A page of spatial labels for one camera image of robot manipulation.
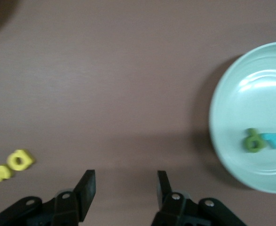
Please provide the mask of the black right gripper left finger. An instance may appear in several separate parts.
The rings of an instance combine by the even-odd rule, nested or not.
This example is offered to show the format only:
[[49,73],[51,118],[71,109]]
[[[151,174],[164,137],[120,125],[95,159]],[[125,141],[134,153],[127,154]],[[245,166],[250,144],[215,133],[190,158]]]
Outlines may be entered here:
[[83,222],[96,192],[95,170],[87,170],[71,191],[42,202],[27,196],[0,212],[0,226],[77,226]]

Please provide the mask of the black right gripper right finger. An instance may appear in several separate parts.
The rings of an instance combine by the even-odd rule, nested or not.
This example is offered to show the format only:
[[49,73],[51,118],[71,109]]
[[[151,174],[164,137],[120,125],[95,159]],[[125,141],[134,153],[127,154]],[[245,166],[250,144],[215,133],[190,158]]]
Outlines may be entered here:
[[173,191],[163,170],[157,172],[159,211],[153,226],[245,226],[228,207],[215,198],[203,198],[195,203],[180,192]]

